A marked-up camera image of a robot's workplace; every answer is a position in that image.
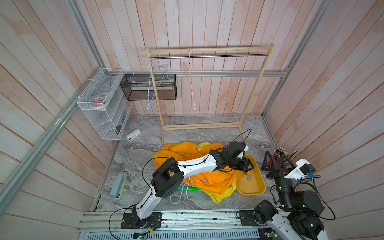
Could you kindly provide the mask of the orange shorts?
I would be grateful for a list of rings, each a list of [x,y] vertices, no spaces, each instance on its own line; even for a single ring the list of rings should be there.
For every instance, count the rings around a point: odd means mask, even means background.
[[[207,144],[201,149],[194,143],[167,144],[153,156],[157,169],[149,183],[150,193],[166,198],[191,179],[198,188],[222,194],[248,171],[247,150],[246,143],[236,141],[226,146]]]

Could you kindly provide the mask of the yellow shorts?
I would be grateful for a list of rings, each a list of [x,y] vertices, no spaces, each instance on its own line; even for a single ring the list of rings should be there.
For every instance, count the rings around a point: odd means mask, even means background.
[[[203,148],[210,145],[208,142],[204,142],[197,145],[197,152],[202,153]],[[234,191],[237,190],[236,182],[232,182],[232,184],[222,193],[218,194],[209,190],[201,189],[204,193],[206,193],[216,204],[219,204],[223,199],[230,197]]]

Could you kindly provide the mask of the pink wire hanger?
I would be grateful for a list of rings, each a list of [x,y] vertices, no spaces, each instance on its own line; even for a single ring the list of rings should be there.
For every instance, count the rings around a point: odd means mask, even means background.
[[[192,99],[192,104],[193,104],[193,110],[194,110],[194,113],[196,114],[197,113],[197,108],[196,108],[196,103],[195,103],[195,99],[194,99],[194,92],[193,92],[193,84],[192,84],[192,75],[191,75],[191,50],[189,48],[187,48],[188,50],[188,65],[186,63],[183,63],[183,69],[184,69],[184,72],[187,76],[187,79],[188,79],[188,82],[189,82],[189,86],[190,86],[190,91],[191,91],[191,99]]]

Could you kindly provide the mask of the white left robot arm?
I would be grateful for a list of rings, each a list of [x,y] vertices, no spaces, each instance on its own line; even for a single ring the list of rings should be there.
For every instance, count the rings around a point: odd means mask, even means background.
[[[154,160],[165,160],[152,174],[151,182],[146,182],[149,191],[142,201],[124,210],[121,229],[150,228],[154,223],[154,229],[160,227],[161,213],[153,213],[154,208],[161,201],[170,197],[178,189],[180,184],[193,176],[203,173],[220,172],[249,172],[255,166],[245,152],[248,146],[245,142],[232,141],[220,148],[210,149],[199,158],[186,161],[177,161],[173,156],[156,157]]]

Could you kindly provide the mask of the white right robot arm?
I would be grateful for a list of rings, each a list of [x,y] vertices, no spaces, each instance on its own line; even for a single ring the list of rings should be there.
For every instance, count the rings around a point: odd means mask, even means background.
[[[315,187],[316,169],[308,160],[293,163],[285,153],[266,152],[262,170],[275,181],[278,200],[261,201],[254,210],[238,211],[243,227],[267,227],[283,240],[328,240],[321,218],[325,206]]]

